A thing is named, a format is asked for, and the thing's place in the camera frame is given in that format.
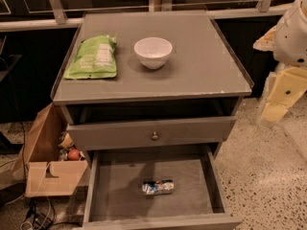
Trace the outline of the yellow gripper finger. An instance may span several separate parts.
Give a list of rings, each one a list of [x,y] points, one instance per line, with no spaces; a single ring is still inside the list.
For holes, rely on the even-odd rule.
[[[281,70],[274,79],[261,118],[266,122],[279,122],[306,91],[305,67],[292,66]]]

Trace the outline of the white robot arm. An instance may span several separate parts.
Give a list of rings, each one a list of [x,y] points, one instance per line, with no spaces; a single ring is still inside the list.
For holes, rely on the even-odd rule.
[[[274,74],[261,119],[279,122],[307,91],[307,0],[295,0],[277,24],[257,39],[253,48],[272,51],[284,65]]]

